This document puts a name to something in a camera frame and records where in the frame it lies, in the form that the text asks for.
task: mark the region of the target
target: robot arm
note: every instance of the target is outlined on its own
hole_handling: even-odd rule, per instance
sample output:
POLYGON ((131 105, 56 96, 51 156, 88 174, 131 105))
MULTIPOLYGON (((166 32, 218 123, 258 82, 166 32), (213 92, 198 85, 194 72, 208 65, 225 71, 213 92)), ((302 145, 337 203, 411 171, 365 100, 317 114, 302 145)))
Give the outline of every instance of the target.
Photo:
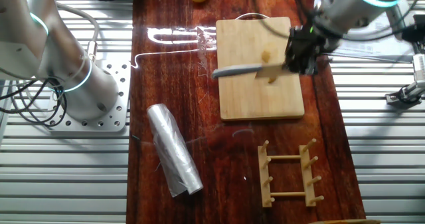
POLYGON ((0 57, 0 68, 16 74, 1 79, 55 78, 76 120, 101 117, 118 99, 116 81, 68 30, 55 0, 0 0, 0 57))
POLYGON ((291 29, 285 64, 292 72, 313 74, 317 56, 334 51, 343 35, 366 27, 380 14, 397 15, 394 8, 399 1, 321 0, 312 12, 315 15, 310 24, 291 29))

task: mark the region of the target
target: dark wooden tabletop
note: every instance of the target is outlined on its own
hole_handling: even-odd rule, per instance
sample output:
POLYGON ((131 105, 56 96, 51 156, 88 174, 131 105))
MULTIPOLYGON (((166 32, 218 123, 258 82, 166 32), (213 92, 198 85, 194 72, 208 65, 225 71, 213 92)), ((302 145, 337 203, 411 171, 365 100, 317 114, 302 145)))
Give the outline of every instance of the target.
MULTIPOLYGON (((261 13, 289 17, 299 25, 294 0, 258 0, 261 13)), ((313 0, 303 0, 313 6, 313 0)), ((364 219, 357 178, 329 66, 302 76, 305 115, 299 120, 222 122, 215 23, 253 12, 251 0, 134 0, 131 136, 127 223, 289 223, 364 219), (164 103, 174 115, 199 171, 204 189, 172 198, 152 142, 146 109, 164 103), (270 155, 296 155, 312 138, 319 160, 313 176, 316 196, 276 198, 262 208, 257 146, 269 140, 270 155)), ((303 191, 299 163, 269 167, 273 191, 303 191)))

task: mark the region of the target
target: wooden cutting board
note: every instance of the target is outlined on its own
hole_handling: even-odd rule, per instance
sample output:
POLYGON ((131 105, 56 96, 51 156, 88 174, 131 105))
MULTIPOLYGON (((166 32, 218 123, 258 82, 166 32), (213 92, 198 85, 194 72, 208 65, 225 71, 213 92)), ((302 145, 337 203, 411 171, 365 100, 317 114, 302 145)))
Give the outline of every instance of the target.
MULTIPOLYGON (((265 19, 275 30, 289 34, 290 19, 265 19)), ((236 64, 262 63, 262 53, 270 53, 268 63, 285 61, 287 39, 266 30, 259 20, 216 22, 218 68, 236 64)), ((298 74, 284 74, 269 84, 256 74, 218 79, 220 115, 223 120, 299 118, 304 115, 298 74)))

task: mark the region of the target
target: plastic wrap roll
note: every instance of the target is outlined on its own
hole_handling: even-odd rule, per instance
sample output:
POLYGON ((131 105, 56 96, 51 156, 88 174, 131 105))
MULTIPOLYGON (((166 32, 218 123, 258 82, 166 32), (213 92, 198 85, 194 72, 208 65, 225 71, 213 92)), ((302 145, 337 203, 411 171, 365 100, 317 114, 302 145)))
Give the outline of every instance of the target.
POLYGON ((186 190, 189 194, 201 190, 203 185, 198 170, 174 116, 164 104, 155 104, 147 109, 147 117, 171 195, 175 197, 186 190))

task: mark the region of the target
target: screw hole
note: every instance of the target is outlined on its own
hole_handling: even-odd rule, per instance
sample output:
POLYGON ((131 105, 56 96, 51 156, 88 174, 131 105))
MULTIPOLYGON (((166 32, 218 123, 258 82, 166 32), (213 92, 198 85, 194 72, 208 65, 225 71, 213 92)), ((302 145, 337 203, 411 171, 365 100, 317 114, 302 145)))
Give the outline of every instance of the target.
POLYGON ((97 103, 98 109, 102 112, 107 112, 106 106, 102 104, 101 102, 97 103))

